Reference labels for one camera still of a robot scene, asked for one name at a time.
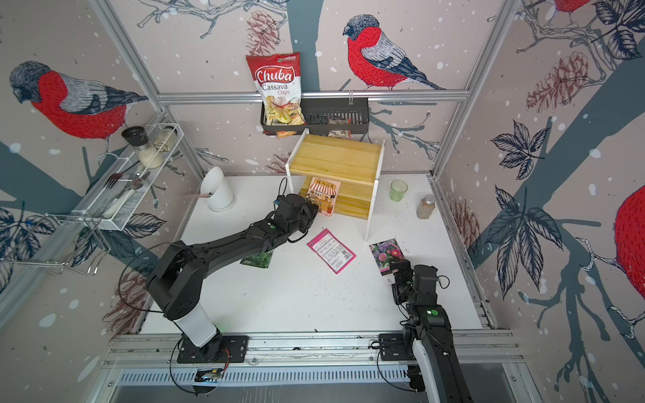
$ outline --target red snack bag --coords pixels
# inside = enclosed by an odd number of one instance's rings
[[[246,56],[264,102],[266,124],[304,124],[300,108],[300,53]]]

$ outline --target black metal basket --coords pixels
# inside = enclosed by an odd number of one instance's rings
[[[302,134],[308,128],[311,134],[327,135],[330,130],[349,130],[352,134],[365,134],[370,125],[370,110],[367,98],[354,98],[350,105],[348,98],[303,98],[300,102],[304,121],[307,124],[269,126],[264,123],[264,103],[260,123],[264,134],[296,132]],[[351,123],[327,123],[329,118],[351,119]]]

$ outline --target wooden stand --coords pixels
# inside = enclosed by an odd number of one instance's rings
[[[294,193],[292,173],[307,176],[299,192],[303,197],[312,177],[341,182],[333,212],[367,220],[367,241],[384,149],[385,140],[381,145],[361,143],[309,135],[305,129],[285,164],[289,190]]]

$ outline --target aluminum rail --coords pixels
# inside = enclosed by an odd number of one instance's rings
[[[390,102],[465,102],[468,90],[400,90],[400,91],[316,91],[303,92],[303,98],[367,97],[370,101]],[[176,92],[160,93],[159,102],[171,105],[247,104],[262,102],[257,92]]]

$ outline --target vent grille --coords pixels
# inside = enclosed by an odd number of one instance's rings
[[[390,382],[409,382],[408,366],[382,364],[381,373]],[[177,368],[173,376],[180,385],[195,386],[271,386],[289,384],[345,384],[384,382],[376,366],[319,366],[319,367],[229,367],[220,381],[195,382],[197,371],[206,368]],[[172,385],[168,368],[124,369],[119,386]]]

